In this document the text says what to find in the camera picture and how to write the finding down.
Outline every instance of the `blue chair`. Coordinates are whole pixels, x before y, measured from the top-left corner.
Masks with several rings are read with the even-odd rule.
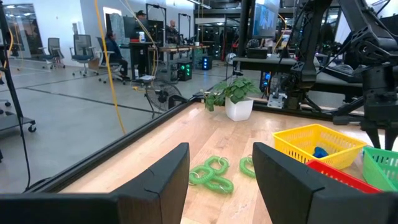
[[[50,64],[50,69],[57,67],[65,68],[65,65],[62,63],[64,56],[61,53],[60,39],[51,37],[48,39],[48,43],[49,54],[45,53],[46,47],[39,47],[39,50],[43,51],[43,56],[41,56],[41,58]]]
[[[87,68],[86,66],[86,64],[96,59],[95,47],[91,45],[90,35],[82,35],[82,34],[73,35],[73,44],[74,47],[69,48],[72,60],[78,63],[82,63],[84,65],[84,68],[73,72],[72,75],[74,76],[76,72],[79,72],[80,75],[83,75],[84,77],[87,75],[87,72],[94,72],[97,75],[99,75],[99,73],[96,70]]]

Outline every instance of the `potted plant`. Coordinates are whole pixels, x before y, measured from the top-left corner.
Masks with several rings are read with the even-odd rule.
[[[249,119],[253,100],[247,98],[248,93],[260,93],[258,87],[248,78],[237,78],[229,85],[221,82],[214,86],[214,91],[205,95],[205,107],[214,111],[215,106],[223,106],[225,103],[226,114],[233,121]]]

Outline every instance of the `white pot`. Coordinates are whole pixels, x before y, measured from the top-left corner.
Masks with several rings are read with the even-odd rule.
[[[232,103],[231,99],[225,98],[226,115],[233,121],[244,121],[250,118],[253,109],[253,100],[246,98],[243,101]]]

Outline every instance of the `cap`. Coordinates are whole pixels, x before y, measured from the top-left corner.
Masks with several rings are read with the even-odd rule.
[[[143,10],[140,10],[136,13],[136,16],[146,16]]]

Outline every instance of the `caster wheel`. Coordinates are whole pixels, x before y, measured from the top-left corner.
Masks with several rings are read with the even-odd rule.
[[[36,131],[36,127],[32,124],[28,129],[27,129],[30,133],[33,133]]]

